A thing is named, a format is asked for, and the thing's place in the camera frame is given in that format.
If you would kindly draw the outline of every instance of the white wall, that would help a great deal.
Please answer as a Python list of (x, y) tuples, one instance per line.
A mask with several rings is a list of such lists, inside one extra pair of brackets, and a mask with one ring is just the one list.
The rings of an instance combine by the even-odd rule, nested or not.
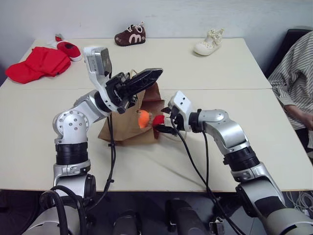
[(312, 0), (1, 0), (0, 65), (35, 38), (112, 38), (145, 22), (147, 37), (205, 37), (212, 27), (244, 37), (265, 70), (288, 28), (313, 26)]

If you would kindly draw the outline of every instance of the red shoe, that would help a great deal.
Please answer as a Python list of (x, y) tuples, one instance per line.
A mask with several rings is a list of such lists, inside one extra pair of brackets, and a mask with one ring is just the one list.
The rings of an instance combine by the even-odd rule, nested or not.
[(63, 51), (72, 61), (80, 61), (82, 54), (77, 46), (72, 43), (60, 41), (57, 43), (57, 49)]

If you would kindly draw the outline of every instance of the white table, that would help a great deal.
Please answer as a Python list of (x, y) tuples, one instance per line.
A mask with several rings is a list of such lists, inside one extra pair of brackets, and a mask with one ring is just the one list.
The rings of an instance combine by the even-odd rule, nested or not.
[[(71, 41), (81, 42), (80, 46), (99, 44), (96, 42), (110, 42), (105, 39)], [(173, 47), (180, 45), (180, 48), (186, 48), (186, 45), (191, 45), (194, 41), (196, 39), (149, 39), (150, 44), (147, 42), (142, 46), (147, 47), (153, 42), (158, 42), (162, 45), (172, 44)], [(225, 40), (223, 47), (227, 44), (237, 45), (233, 48), (241, 47), (247, 50), (242, 39)], [(222, 63), (230, 66), (227, 61), (230, 57), (235, 58), (235, 55), (229, 50), (223, 51), (223, 47), (209, 57), (199, 58), (192, 54), (188, 56), (185, 54), (185, 59), (183, 57), (178, 59), (177, 54), (177, 60), (180, 60), (181, 64), (186, 64), (186, 61), (190, 60), (189, 67), (193, 68), (199, 66), (198, 59), (210, 61), (215, 56), (216, 66)], [(136, 67), (140, 69), (156, 67), (156, 60), (170, 63), (168, 57), (173, 56), (169, 53), (168, 57), (160, 58), (160, 55), (149, 57), (142, 60), (140, 64), (130, 66), (129, 63), (139, 62), (138, 56), (143, 53), (141, 47), (110, 46), (109, 50), (116, 72)], [(158, 53), (159, 48), (147, 47), (147, 50)], [(134, 59), (125, 60), (127, 53), (132, 54)], [(177, 83), (175, 82), (177, 77), (169, 75), (175, 73), (172, 67), (177, 64), (169, 65), (164, 62), (161, 66), (164, 68), (162, 77), (165, 76), (166, 79), (161, 77), (159, 82), (161, 97), (167, 103), (177, 89), (184, 89), (183, 92), (193, 102), (195, 109), (227, 110), (230, 117), (241, 124), (252, 148), (259, 159), (266, 164), (281, 190), (313, 189), (313, 168), (278, 101), (269, 89), (267, 80), (263, 75), (259, 75), (260, 70), (250, 52), (245, 52), (243, 56), (234, 60), (234, 63), (239, 60), (248, 66), (242, 66), (242, 69), (235, 69), (231, 66), (223, 69), (220, 71), (223, 78), (219, 78), (221, 83), (218, 83), (216, 76), (211, 76), (208, 82), (199, 76), (191, 79), (190, 75), (181, 71), (179, 77), (181, 82)], [(241, 74), (247, 75), (247, 71), (243, 73), (243, 68), (246, 67), (251, 71), (251, 81), (247, 76), (240, 77)], [(199, 73), (205, 73), (205, 68), (202, 64), (202, 72)], [(234, 82), (226, 76), (230, 71), (233, 77), (240, 79)], [(56, 138), (51, 125), (52, 120), (57, 113), (70, 108), (77, 98), (91, 89), (94, 87), (88, 80), (83, 62), (73, 63), (65, 73), (55, 78), (42, 78), (26, 85), (16, 84), (11, 80), (4, 83), (0, 88), (2, 160), (0, 188), (44, 190), (51, 187), (52, 166), (55, 163), (53, 140)], [(103, 190), (110, 168), (110, 149), (107, 142), (97, 138), (103, 123), (104, 121), (100, 121), (89, 130), (90, 173), (96, 177), (97, 190)], [(234, 191), (236, 182), (232, 179), (230, 168), (223, 165), (223, 156), (212, 138), (208, 139), (210, 186), (214, 191)], [(196, 164), (200, 167), (200, 172), (204, 174), (203, 136), (188, 133), (187, 143)], [(113, 178), (115, 182), (110, 190), (204, 190), (200, 179), (189, 163), (183, 145), (168, 142), (164, 137), (160, 138), (158, 144), (118, 146)]]
[[(131, 47), (119, 47), (113, 39), (73, 39), (70, 42), (80, 48), (107, 47), (112, 61), (113, 75), (135, 69), (163, 68), (158, 83), (164, 90), (193, 89), (270, 89), (246, 43), (241, 38), (224, 39), (223, 46), (210, 56), (192, 52), (201, 39), (147, 39), (147, 42)], [(36, 40), (25, 56), (35, 46), (45, 42)], [(6, 81), (6, 89), (94, 89), (88, 79), (84, 61), (72, 63), (67, 71), (54, 78), (41, 78), (25, 85)]]

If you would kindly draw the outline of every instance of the red cloth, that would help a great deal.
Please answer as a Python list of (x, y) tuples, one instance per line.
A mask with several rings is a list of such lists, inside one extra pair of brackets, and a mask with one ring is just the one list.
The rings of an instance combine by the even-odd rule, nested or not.
[(13, 81), (28, 83), (42, 76), (56, 76), (70, 66), (69, 57), (60, 50), (35, 47), (24, 62), (11, 65), (5, 74)]

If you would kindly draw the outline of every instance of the orange object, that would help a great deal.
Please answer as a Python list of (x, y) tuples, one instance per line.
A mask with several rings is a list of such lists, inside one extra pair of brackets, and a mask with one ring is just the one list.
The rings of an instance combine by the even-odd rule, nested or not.
[(140, 128), (145, 128), (148, 126), (150, 121), (150, 115), (145, 110), (139, 110), (139, 118), (138, 118), (138, 125)]

